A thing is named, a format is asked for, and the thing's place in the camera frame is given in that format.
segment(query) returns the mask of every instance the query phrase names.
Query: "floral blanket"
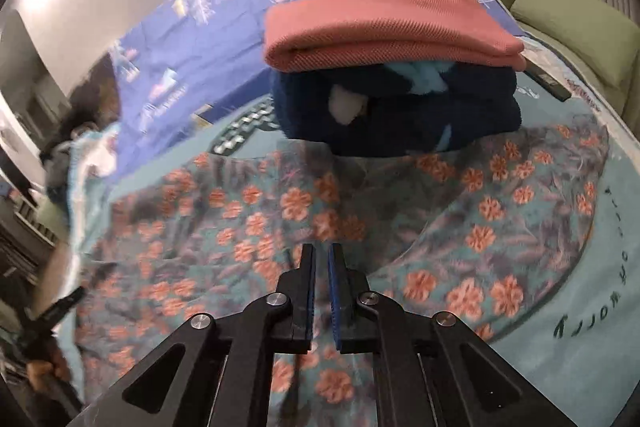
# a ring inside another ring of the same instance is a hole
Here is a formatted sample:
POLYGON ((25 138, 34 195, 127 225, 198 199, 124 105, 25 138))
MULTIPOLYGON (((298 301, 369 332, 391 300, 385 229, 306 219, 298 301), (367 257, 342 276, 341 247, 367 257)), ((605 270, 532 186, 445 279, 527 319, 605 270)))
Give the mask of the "floral blanket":
POLYGON ((312 350, 276 358, 270 422, 299 393, 297 425, 374 425, 372 372, 331 335, 326 251, 408 311, 459 315, 484 339, 516 327, 559 287, 590 233, 608 135, 592 116, 523 128, 440 155, 333 156, 283 140, 264 158, 202 153, 118 200, 84 263, 117 263, 78 308, 87 402, 190 315, 222 317, 319 252, 312 350), (295 371, 300 387, 290 388, 295 371))

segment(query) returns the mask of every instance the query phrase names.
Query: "black tool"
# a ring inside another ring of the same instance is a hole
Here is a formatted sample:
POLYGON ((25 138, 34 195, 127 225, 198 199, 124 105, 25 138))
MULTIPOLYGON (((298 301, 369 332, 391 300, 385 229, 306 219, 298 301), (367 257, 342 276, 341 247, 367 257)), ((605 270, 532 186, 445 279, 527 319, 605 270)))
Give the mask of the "black tool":
POLYGON ((528 58, 526 58, 526 61, 527 68, 524 72, 527 76, 535 80, 535 82, 552 97, 560 100, 560 102, 566 102, 571 98, 571 92, 560 84, 560 82, 558 82, 554 77, 548 74, 539 65, 531 62, 528 58))
MULTIPOLYGON (((104 264, 100 267, 89 287, 105 279, 113 270, 114 264, 104 264)), ((14 282, 14 287, 19 288, 19 284, 14 282)), ((46 360, 50 362, 50 346, 52 343, 53 329, 64 319, 71 309, 73 309, 86 294, 86 288, 79 286, 68 296, 54 302, 49 308, 43 311, 36 319, 30 319, 25 309, 21 306, 18 312, 18 320, 22 330, 14 340, 14 355, 16 359, 26 363, 30 360, 46 360)), ((22 296, 21 301, 26 303, 26 297, 22 296)), ((78 395, 73 386, 53 375, 43 375, 51 397, 60 402, 69 418, 74 418, 82 410, 82 403, 78 400, 78 395)))
POLYGON ((369 290, 329 253, 334 338, 341 353, 373 353, 381 427, 575 427, 449 312, 423 317, 369 290))
POLYGON ((241 313, 191 317, 87 406, 71 426, 263 426, 274 353, 306 353, 316 258, 283 273, 274 293, 241 313))
MULTIPOLYGON (((70 426, 265 426, 274 353, 311 346, 315 270, 304 245, 274 293, 221 319, 193 315, 70 426)), ((575 427, 455 315, 411 314, 372 292, 340 245, 329 270, 336 346, 373 354, 381 427, 575 427)))

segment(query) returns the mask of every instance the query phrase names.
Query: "blue patterned sheet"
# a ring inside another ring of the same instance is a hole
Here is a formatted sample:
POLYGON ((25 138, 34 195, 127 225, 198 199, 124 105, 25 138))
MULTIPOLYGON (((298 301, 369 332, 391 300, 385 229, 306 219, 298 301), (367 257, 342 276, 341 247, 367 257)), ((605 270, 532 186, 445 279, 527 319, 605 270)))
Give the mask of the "blue patterned sheet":
MULTIPOLYGON (((117 41, 111 57, 122 113, 112 179, 188 137, 199 109, 213 122, 267 93, 263 17, 292 1, 167 0, 117 41)), ((507 31, 523 34, 499 1, 478 1, 507 31)))

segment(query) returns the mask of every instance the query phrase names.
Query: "light blue cloth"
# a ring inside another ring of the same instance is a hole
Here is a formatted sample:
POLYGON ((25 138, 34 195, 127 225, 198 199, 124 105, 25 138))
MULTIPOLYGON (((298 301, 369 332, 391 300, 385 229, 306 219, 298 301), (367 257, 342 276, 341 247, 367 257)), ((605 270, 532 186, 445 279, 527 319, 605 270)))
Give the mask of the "light blue cloth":
POLYGON ((451 126, 446 124, 440 136, 440 141, 436 145, 436 152, 446 151, 449 148, 449 140, 451 140, 451 126))
POLYGON ((388 62, 385 68, 410 80, 413 84, 411 94, 429 94, 445 92, 449 89, 440 73, 449 71, 453 64, 450 60, 416 60, 415 62, 388 62))

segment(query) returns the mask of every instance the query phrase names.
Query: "blue gripper pad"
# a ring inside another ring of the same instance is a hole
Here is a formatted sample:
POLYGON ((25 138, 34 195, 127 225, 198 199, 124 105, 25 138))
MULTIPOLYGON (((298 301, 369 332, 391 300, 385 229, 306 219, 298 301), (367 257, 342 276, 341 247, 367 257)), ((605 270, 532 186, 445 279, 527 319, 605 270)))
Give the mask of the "blue gripper pad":
POLYGON ((338 276, 335 267, 334 247, 329 248, 329 297, 331 299, 331 325, 334 330, 335 349, 340 351, 342 341, 340 337, 340 292, 338 289, 338 276))

